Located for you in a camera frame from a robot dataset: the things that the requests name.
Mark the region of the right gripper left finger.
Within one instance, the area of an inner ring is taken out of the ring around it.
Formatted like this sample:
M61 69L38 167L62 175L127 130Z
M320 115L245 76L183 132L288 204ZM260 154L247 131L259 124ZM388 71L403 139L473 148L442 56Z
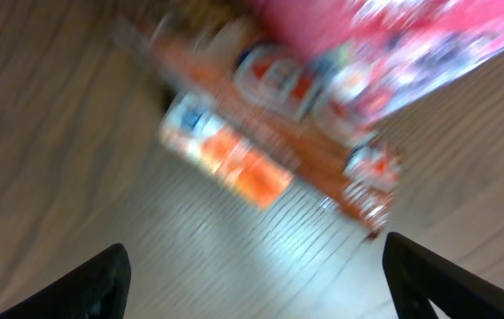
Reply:
M0 313L0 319L122 319L130 281L127 250L116 243Z

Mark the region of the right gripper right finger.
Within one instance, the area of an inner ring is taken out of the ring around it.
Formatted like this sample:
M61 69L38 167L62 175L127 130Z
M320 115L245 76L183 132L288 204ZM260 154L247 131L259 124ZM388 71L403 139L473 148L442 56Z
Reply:
M411 239L390 232L382 265L398 317L504 318L504 290Z

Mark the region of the orange juice carton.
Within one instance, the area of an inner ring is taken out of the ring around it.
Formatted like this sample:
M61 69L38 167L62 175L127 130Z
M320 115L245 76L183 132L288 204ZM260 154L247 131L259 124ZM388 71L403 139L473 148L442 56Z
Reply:
M193 93L173 98L158 135L169 150L260 209L272 206L294 179Z

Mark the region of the orange chocolate bar wrapper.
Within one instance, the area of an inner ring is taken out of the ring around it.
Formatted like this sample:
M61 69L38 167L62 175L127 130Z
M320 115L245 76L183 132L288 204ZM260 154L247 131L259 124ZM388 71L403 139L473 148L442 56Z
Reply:
M163 19L138 24L149 60L178 94L193 93L267 156L364 225L387 223L401 171L399 155L374 131L342 144L315 123L321 82L246 19L188 28Z

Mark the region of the purple snack package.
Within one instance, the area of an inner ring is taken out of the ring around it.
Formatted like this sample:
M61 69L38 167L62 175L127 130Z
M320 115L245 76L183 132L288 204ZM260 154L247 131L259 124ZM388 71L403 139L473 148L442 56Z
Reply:
M504 51L504 0L250 0L322 80L315 123L342 144Z

